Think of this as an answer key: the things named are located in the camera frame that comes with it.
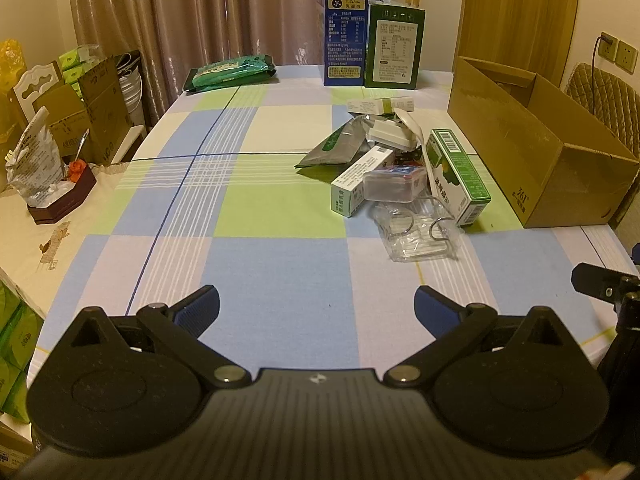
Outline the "clear plastic hook package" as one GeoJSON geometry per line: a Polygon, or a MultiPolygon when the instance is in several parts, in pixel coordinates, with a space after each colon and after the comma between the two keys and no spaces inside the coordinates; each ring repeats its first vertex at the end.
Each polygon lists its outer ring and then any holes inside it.
{"type": "Polygon", "coordinates": [[[412,203],[375,203],[371,218],[393,262],[458,258],[462,231],[436,197],[412,203]]]}

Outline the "green white medicine box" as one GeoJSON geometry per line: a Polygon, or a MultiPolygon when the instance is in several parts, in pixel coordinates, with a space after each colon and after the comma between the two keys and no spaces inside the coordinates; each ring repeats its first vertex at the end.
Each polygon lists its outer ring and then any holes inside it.
{"type": "Polygon", "coordinates": [[[423,151],[432,193],[458,226],[470,226],[491,202],[470,156],[449,129],[432,129],[423,151]]]}

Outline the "clear plastic case blue label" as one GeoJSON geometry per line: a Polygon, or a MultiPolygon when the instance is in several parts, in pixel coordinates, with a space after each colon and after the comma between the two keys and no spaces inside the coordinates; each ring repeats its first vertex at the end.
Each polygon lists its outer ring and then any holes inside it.
{"type": "Polygon", "coordinates": [[[387,166],[363,176],[363,195],[369,202],[413,202],[426,188],[427,174],[419,166],[387,166]]]}

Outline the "long white medicine box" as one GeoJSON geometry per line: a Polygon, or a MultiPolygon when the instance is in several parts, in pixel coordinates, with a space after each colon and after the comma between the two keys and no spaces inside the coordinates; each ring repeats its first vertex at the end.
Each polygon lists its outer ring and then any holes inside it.
{"type": "Polygon", "coordinates": [[[331,182],[331,210],[343,217],[351,217],[364,201],[364,175],[390,165],[394,158],[394,150],[375,145],[353,162],[331,182]]]}

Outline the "white power adapter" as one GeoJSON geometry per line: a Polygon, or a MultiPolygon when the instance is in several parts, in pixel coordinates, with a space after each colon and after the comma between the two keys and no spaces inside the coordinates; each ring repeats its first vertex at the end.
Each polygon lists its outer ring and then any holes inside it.
{"type": "Polygon", "coordinates": [[[390,119],[375,119],[368,139],[401,152],[414,151],[418,146],[416,135],[408,127],[390,119]]]}

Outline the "silver green foil bag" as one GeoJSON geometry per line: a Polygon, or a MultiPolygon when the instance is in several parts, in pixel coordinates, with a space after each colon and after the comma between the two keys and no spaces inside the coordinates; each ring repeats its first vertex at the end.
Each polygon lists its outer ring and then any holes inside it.
{"type": "Polygon", "coordinates": [[[338,127],[326,139],[313,148],[295,167],[346,165],[369,151],[367,134],[374,120],[369,115],[359,115],[338,127]]]}

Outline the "checkered tablecloth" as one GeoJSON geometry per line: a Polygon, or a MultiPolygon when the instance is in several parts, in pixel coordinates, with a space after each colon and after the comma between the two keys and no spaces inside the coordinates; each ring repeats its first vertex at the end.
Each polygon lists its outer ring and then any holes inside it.
{"type": "Polygon", "coordinates": [[[531,230],[500,192],[450,258],[396,263],[367,209],[330,207],[333,174],[296,165],[347,120],[357,88],[329,89],[312,66],[263,86],[182,96],[107,190],[70,219],[52,269],[62,278],[30,367],[39,370],[75,314],[131,314],[204,284],[221,310],[203,341],[249,370],[386,370],[428,344],[413,295],[422,285],[503,313],[552,307],[588,356],[615,323],[570,284],[577,263],[629,272],[607,226],[531,230]]]}

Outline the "large brown cardboard box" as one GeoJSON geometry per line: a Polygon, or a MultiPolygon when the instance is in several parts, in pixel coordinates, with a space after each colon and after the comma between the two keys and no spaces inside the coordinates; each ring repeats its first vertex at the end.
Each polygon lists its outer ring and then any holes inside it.
{"type": "Polygon", "coordinates": [[[460,56],[448,114],[526,228],[608,223],[639,161],[543,76],[460,56]]]}

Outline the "green tissue packs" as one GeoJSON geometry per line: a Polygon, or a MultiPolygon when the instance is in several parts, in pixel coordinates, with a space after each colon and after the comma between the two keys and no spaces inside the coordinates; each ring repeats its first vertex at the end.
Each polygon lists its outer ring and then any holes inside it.
{"type": "Polygon", "coordinates": [[[29,423],[26,410],[26,378],[43,319],[23,300],[1,284],[1,411],[29,423]]]}

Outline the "dark wooden tray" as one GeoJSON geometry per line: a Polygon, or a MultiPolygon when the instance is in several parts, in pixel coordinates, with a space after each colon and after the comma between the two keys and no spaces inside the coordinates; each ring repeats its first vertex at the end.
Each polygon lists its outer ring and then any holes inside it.
{"type": "Polygon", "coordinates": [[[67,170],[67,179],[62,182],[62,193],[56,193],[54,201],[47,207],[28,206],[27,210],[35,224],[52,224],[79,207],[96,185],[96,177],[82,159],[74,160],[67,170]]]}

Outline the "quilted chair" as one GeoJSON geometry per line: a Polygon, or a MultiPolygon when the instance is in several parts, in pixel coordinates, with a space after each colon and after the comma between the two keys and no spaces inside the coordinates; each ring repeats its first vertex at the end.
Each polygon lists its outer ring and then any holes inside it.
{"type": "Polygon", "coordinates": [[[623,79],[579,63],[565,92],[607,126],[634,156],[639,156],[639,95],[623,79]]]}

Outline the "crumpled silver plastic bag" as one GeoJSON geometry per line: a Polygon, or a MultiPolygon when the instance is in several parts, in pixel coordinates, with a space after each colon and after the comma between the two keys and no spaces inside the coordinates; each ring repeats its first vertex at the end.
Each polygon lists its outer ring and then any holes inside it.
{"type": "Polygon", "coordinates": [[[6,154],[6,180],[29,207],[47,208],[73,188],[58,144],[47,126],[49,111],[40,107],[14,150],[6,154]]]}

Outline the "brown cardboard boxes stack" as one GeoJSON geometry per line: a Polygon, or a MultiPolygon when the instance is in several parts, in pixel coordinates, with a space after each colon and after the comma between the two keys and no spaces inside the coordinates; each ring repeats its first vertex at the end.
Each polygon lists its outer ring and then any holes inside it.
{"type": "Polygon", "coordinates": [[[78,96],[62,81],[55,81],[32,102],[22,99],[22,92],[9,91],[11,110],[18,125],[25,128],[40,107],[49,112],[46,125],[65,160],[79,155],[86,162],[111,165],[134,126],[126,107],[117,77],[114,58],[99,62],[79,78],[78,96]]]}

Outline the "green wet wipes pack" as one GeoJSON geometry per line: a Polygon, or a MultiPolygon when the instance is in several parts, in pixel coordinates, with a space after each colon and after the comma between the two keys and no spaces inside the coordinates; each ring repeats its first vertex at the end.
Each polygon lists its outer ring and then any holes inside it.
{"type": "Polygon", "coordinates": [[[257,84],[277,73],[270,55],[247,55],[192,68],[182,90],[187,94],[257,84]]]}

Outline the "wooden door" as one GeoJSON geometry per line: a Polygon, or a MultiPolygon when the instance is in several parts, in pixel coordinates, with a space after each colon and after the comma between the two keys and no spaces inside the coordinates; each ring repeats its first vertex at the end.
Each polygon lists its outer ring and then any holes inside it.
{"type": "Polygon", "coordinates": [[[539,74],[557,86],[577,8],[578,0],[462,0],[452,69],[475,58],[539,74]]]}

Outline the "green milk carton box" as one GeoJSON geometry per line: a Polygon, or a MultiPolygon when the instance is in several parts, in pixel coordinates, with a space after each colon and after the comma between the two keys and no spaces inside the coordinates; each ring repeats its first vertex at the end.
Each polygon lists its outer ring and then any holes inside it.
{"type": "Polygon", "coordinates": [[[364,85],[414,90],[426,13],[393,0],[371,0],[364,85]]]}

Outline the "beige curtain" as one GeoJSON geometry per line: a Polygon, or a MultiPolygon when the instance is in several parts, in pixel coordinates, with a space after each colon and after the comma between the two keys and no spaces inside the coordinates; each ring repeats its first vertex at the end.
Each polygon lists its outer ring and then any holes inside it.
{"type": "Polygon", "coordinates": [[[82,44],[107,56],[140,52],[150,125],[192,68],[251,54],[279,65],[322,61],[317,0],[70,0],[70,10],[82,44]]]}

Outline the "yellow plastic bag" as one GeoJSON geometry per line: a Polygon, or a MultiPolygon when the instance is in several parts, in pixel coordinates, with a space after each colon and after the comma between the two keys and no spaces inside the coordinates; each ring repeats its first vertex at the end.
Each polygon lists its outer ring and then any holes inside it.
{"type": "Polygon", "coordinates": [[[22,45],[16,39],[3,40],[0,47],[1,104],[9,103],[9,92],[26,72],[22,45]]]}

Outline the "blue milk carton box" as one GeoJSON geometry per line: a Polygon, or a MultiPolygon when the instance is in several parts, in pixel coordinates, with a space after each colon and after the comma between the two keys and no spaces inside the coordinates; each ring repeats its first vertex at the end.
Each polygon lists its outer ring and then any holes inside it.
{"type": "Polygon", "coordinates": [[[361,87],[366,62],[369,0],[318,0],[323,82],[361,87]]]}

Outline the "wall socket with plug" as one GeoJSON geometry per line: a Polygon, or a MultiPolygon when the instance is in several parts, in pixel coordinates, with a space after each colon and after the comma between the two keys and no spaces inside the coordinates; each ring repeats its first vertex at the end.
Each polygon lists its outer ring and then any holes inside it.
{"type": "Polygon", "coordinates": [[[610,63],[615,62],[618,39],[607,32],[601,32],[598,44],[598,55],[610,63]]]}

